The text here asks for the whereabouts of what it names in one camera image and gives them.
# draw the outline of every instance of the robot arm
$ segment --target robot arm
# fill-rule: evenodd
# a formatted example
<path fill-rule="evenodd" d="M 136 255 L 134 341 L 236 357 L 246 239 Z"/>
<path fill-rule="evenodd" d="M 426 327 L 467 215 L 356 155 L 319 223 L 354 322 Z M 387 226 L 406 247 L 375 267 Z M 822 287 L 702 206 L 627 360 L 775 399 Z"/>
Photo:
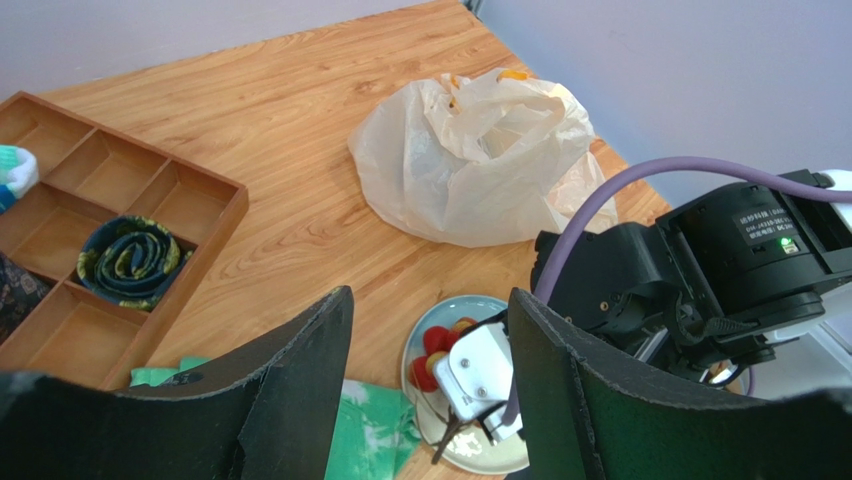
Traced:
<path fill-rule="evenodd" d="M 850 172 L 803 170 L 784 177 L 852 190 Z M 584 232 L 548 306 L 673 375 L 701 381 L 711 365 L 723 360 L 741 372 L 775 358 L 766 335 L 821 316 L 821 295 L 852 279 L 850 225 L 850 205 L 733 183 L 661 216 L 652 226 L 625 223 L 599 235 Z M 536 241 L 533 288 L 557 239 L 543 232 Z M 501 326 L 494 328 L 492 322 L 487 333 L 466 332 L 436 367 L 456 414 L 479 419 L 495 443 L 522 425 L 500 421 L 508 384 L 486 378 L 505 380 L 513 373 L 508 349 L 501 348 L 508 345 L 505 321 Z M 461 373 L 457 348 L 469 361 L 476 355 L 472 352 L 481 350 L 480 365 L 503 367 L 480 369 L 475 376 Z M 477 398 L 477 385 L 489 382 L 506 388 Z"/>

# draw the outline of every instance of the white plastic bag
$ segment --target white plastic bag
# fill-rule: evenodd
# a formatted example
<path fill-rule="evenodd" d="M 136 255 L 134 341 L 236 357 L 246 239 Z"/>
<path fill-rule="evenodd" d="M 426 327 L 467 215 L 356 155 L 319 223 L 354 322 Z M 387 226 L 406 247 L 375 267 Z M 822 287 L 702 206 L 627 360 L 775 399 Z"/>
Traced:
<path fill-rule="evenodd" d="M 367 202 L 386 222 L 481 247 L 561 232 L 604 181 L 593 138 L 565 87 L 497 69 L 406 85 L 352 133 L 349 150 Z M 616 223 L 611 201 L 590 227 Z"/>

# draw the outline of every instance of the tray compartment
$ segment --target tray compartment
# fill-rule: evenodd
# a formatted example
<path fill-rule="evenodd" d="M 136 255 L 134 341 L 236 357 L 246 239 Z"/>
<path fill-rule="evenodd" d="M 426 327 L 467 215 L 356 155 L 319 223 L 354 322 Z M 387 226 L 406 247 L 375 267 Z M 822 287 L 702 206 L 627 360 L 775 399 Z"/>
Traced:
<path fill-rule="evenodd" d="M 213 233 L 237 188 L 169 162 L 130 207 L 129 213 L 153 218 L 175 235 L 202 244 Z"/>
<path fill-rule="evenodd" d="M 93 130 L 76 119 L 19 97 L 0 110 L 0 144 L 23 147 L 38 160 L 44 178 Z"/>
<path fill-rule="evenodd" d="M 97 388 L 145 319 L 143 312 L 59 284 L 0 347 L 0 368 L 49 372 Z"/>
<path fill-rule="evenodd" d="M 116 213 L 40 183 L 0 215 L 0 250 L 21 267 L 56 281 L 102 223 Z"/>
<path fill-rule="evenodd" d="M 98 131 L 74 149 L 45 181 L 122 212 L 166 164 L 166 157 Z"/>

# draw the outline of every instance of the wooden organizer tray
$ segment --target wooden organizer tray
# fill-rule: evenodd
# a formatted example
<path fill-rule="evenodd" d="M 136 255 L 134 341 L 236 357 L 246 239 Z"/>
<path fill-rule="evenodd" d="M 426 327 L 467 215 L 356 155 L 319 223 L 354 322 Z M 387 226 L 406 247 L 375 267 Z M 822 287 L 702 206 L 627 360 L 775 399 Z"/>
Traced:
<path fill-rule="evenodd" d="M 248 209 L 243 185 L 27 93 L 0 104 L 0 144 L 33 152 L 41 181 L 0 215 L 0 251 L 51 291 L 0 345 L 0 370 L 40 370 L 112 390 L 144 366 Z M 143 215 L 195 253 L 150 313 L 82 286 L 83 244 Z"/>

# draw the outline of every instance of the green cloth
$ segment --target green cloth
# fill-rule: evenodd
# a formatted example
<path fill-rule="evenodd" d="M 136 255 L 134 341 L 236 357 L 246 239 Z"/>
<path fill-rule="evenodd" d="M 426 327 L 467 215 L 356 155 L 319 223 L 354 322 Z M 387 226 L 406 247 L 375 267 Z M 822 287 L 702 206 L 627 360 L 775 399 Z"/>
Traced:
<path fill-rule="evenodd" d="M 18 166 L 18 147 L 0 145 L 0 172 L 9 171 Z M 5 178 L 0 178 L 0 183 L 6 183 Z"/>
<path fill-rule="evenodd" d="M 145 217 L 114 218 L 95 230 L 77 259 L 77 276 L 99 297 L 151 311 L 192 255 Z"/>
<path fill-rule="evenodd" d="M 151 385 L 158 387 L 172 376 L 191 370 L 210 361 L 204 357 L 183 357 L 178 368 L 141 367 L 130 371 L 130 386 Z"/>
<path fill-rule="evenodd" d="M 390 480 L 420 443 L 414 405 L 399 390 L 343 381 L 325 480 Z"/>

